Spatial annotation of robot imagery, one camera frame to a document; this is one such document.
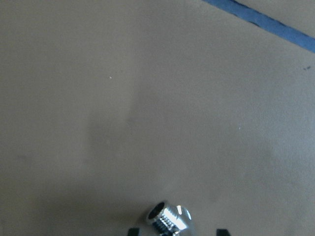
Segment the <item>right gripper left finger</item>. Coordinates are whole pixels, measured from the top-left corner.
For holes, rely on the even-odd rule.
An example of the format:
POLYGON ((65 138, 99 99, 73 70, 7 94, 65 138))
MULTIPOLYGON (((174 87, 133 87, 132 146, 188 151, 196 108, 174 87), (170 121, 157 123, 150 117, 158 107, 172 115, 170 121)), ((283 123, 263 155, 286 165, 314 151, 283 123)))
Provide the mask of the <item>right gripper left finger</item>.
POLYGON ((127 232, 127 236, 141 236, 140 228, 130 228, 127 232))

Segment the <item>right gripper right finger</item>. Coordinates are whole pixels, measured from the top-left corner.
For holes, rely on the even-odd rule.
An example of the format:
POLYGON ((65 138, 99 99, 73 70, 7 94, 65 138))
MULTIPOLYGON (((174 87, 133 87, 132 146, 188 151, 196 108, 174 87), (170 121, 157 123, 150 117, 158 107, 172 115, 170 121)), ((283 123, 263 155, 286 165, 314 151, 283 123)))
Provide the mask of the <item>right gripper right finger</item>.
POLYGON ((228 229, 216 229, 216 236, 231 236, 228 229))

